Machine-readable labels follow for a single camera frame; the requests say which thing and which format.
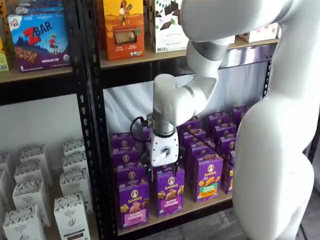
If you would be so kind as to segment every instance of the purple cereal box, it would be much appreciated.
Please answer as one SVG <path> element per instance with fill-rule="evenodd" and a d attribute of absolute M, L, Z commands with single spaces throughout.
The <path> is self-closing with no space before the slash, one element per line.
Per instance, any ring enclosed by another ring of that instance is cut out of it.
<path fill-rule="evenodd" d="M 112 134 L 111 146 L 113 149 L 119 149 L 123 147 L 134 147 L 135 145 L 136 142 L 132 138 L 130 132 Z"/>
<path fill-rule="evenodd" d="M 215 141 L 229 134 L 236 134 L 237 126 L 233 122 L 223 123 L 213 128 L 213 137 Z"/>
<path fill-rule="evenodd" d="M 228 152 L 235 150 L 236 148 L 237 134 L 229 134 L 222 136 L 218 140 L 217 150 L 220 154 L 228 154 Z"/>
<path fill-rule="evenodd" d="M 242 118 L 249 110 L 248 106 L 238 106 L 232 109 L 232 119 L 237 126 L 240 125 Z"/>
<path fill-rule="evenodd" d="M 132 181 L 144 178 L 146 175 L 145 166 L 139 162 L 130 162 L 119 165 L 116 168 L 116 175 L 118 183 L 124 181 Z"/>
<path fill-rule="evenodd" d="M 189 131 L 194 135 L 196 135 L 201 140 L 204 140 L 206 138 L 206 132 L 202 128 L 190 129 Z M 190 143 L 199 142 L 199 140 L 196 137 L 194 137 L 192 134 L 190 134 L 187 131 L 181 134 L 180 139 L 181 139 L 182 145 L 185 147 L 188 146 Z"/>
<path fill-rule="evenodd" d="M 114 148 L 112 150 L 112 158 L 114 166 L 137 163 L 140 160 L 138 146 Z"/>
<path fill-rule="evenodd" d="M 225 161 L 223 163 L 223 169 L 222 169 L 221 187 L 223 188 L 226 194 L 232 193 L 233 183 L 234 183 L 234 166 L 231 165 L 229 162 Z"/>
<path fill-rule="evenodd" d="M 216 153 L 197 160 L 192 182 L 193 199 L 196 203 L 219 195 L 223 162 L 223 158 Z"/>
<path fill-rule="evenodd" d="M 120 221 L 123 229 L 146 224 L 149 219 L 149 184 L 147 176 L 118 185 Z"/>
<path fill-rule="evenodd" d="M 209 131 L 212 131 L 215 126 L 226 124 L 229 122 L 229 115 L 224 112 L 216 112 L 209 115 L 206 119 L 206 125 Z"/>
<path fill-rule="evenodd" d="M 176 175 L 172 168 L 156 172 L 158 217 L 175 214 L 184 209 L 185 170 L 177 166 Z"/>

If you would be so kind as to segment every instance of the wooden shelf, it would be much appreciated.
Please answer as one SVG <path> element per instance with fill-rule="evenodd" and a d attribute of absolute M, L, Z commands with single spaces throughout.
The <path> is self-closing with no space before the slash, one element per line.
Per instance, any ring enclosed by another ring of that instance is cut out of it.
<path fill-rule="evenodd" d="M 181 217 L 185 214 L 189 214 L 191 212 L 199 211 L 201 209 L 205 209 L 207 207 L 211 207 L 213 205 L 221 204 L 225 201 L 231 200 L 232 194 L 226 194 L 222 189 L 219 191 L 219 196 L 210 200 L 202 201 L 195 203 L 192 199 L 190 191 L 187 189 L 184 195 L 184 203 L 183 203 L 183 211 L 178 212 L 176 214 L 168 215 L 165 217 L 158 217 L 157 214 L 157 203 L 155 199 L 151 199 L 150 208 L 149 208 L 149 222 L 147 224 L 143 224 L 137 227 L 132 227 L 129 229 L 118 229 L 118 235 L 122 236 L 137 230 L 143 230 L 144 228 L 148 228 L 152 225 L 160 224 L 161 222 L 174 219 L 177 217 Z"/>
<path fill-rule="evenodd" d="M 242 40 L 239 37 L 235 38 L 234 44 L 229 46 L 229 49 L 240 49 L 246 47 L 253 47 L 259 45 L 267 45 L 267 44 L 274 44 L 277 43 L 277 39 L 265 40 L 265 41 L 257 41 L 248 43 Z M 130 64 L 137 64 L 137 63 L 144 63 L 150 61 L 158 61 L 163 59 L 171 59 L 171 58 L 178 58 L 178 57 L 185 57 L 186 51 L 171 51 L 171 52 L 162 52 L 162 53 L 155 53 L 154 49 L 150 45 L 145 46 L 145 54 L 142 57 L 136 58 L 128 58 L 128 59 L 121 59 L 121 60 L 107 60 L 106 51 L 100 51 L 100 67 L 103 68 L 112 68 L 112 67 L 119 67 L 123 65 L 130 65 Z"/>

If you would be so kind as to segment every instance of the cookie box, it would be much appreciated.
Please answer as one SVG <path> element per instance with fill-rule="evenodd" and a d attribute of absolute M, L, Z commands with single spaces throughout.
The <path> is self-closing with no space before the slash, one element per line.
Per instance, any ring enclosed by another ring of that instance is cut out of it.
<path fill-rule="evenodd" d="M 128 163 L 137 163 L 140 160 L 138 145 L 114 148 L 112 150 L 114 166 Z"/>
<path fill-rule="evenodd" d="M 228 152 L 236 149 L 237 134 L 229 134 L 219 138 L 217 143 L 217 151 L 220 154 L 228 154 Z"/>
<path fill-rule="evenodd" d="M 159 218 L 184 209 L 185 170 L 182 165 L 177 166 L 176 175 L 171 167 L 156 172 L 156 192 Z"/>
<path fill-rule="evenodd" d="M 90 240 L 82 193 L 55 199 L 54 217 L 62 240 Z"/>
<path fill-rule="evenodd" d="M 41 168 L 43 170 L 44 183 L 49 186 L 52 185 L 52 177 L 51 177 L 51 169 L 50 169 L 50 161 L 48 159 L 46 146 L 36 145 L 32 147 L 27 147 L 23 149 L 20 153 L 20 161 L 21 163 L 27 162 L 29 159 L 40 159 L 41 160 Z"/>
<path fill-rule="evenodd" d="M 37 205 L 30 205 L 5 214 L 3 230 L 7 239 L 46 240 Z"/>
<path fill-rule="evenodd" d="M 37 205 L 42 225 L 45 228 L 50 227 L 52 219 L 46 187 L 42 180 L 17 184 L 12 195 L 16 209 Z"/>
<path fill-rule="evenodd" d="M 149 184 L 147 175 L 118 185 L 121 228 L 128 229 L 148 223 Z"/>
<path fill-rule="evenodd" d="M 192 195 L 196 203 L 218 196 L 223 161 L 216 153 L 197 160 L 192 183 Z"/>

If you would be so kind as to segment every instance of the grey floor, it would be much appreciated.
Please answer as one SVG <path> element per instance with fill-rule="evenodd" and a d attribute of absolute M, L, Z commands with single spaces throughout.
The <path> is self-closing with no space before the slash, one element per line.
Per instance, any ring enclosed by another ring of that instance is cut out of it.
<path fill-rule="evenodd" d="M 307 239 L 299 230 L 296 240 L 320 240 L 320 194 L 314 190 L 302 220 Z M 226 211 L 188 222 L 140 240 L 247 240 L 233 212 Z"/>

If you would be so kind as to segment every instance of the cardboard box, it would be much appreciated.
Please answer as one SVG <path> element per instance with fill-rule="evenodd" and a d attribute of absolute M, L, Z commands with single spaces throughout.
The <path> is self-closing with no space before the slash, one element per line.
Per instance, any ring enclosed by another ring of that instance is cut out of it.
<path fill-rule="evenodd" d="M 50 227 L 52 212 L 49 204 L 47 186 L 44 181 L 30 181 L 17 184 L 12 195 L 16 209 L 37 205 L 43 227 Z"/>
<path fill-rule="evenodd" d="M 78 151 L 80 152 L 86 151 L 85 142 L 82 137 L 63 144 L 63 153 L 65 156 L 69 154 L 73 154 L 74 152 L 78 152 Z"/>
<path fill-rule="evenodd" d="M 145 55 L 142 0 L 103 0 L 108 60 Z"/>
<path fill-rule="evenodd" d="M 41 160 L 41 169 L 43 171 L 42 173 L 44 177 L 44 183 L 51 186 L 52 185 L 51 168 L 50 168 L 50 161 L 47 155 L 46 146 L 42 144 L 42 145 L 36 145 L 36 146 L 25 148 L 20 154 L 20 161 L 23 164 L 30 159 Z"/>
<path fill-rule="evenodd" d="M 16 184 L 44 180 L 42 162 L 40 159 L 29 159 L 15 168 Z"/>
<path fill-rule="evenodd" d="M 90 240 L 84 199 L 80 192 L 54 200 L 54 217 L 62 240 Z"/>
<path fill-rule="evenodd" d="M 192 195 L 196 203 L 219 195 L 223 162 L 223 158 L 216 153 L 197 160 L 192 183 Z"/>
<path fill-rule="evenodd" d="M 176 175 L 168 166 L 156 172 L 158 217 L 181 212 L 184 209 L 185 170 L 177 166 Z"/>
<path fill-rule="evenodd" d="M 128 229 L 148 223 L 149 184 L 147 175 L 139 180 L 119 183 L 118 191 L 121 228 Z"/>
<path fill-rule="evenodd" d="M 5 214 L 3 230 L 7 239 L 46 240 L 37 205 L 27 206 Z"/>
<path fill-rule="evenodd" d="M 272 23 L 260 29 L 240 34 L 239 37 L 248 43 L 275 39 L 278 30 L 278 23 Z"/>
<path fill-rule="evenodd" d="M 62 173 L 60 175 L 60 187 L 64 197 L 82 192 L 86 212 L 88 214 L 93 212 L 89 177 L 86 169 Z"/>

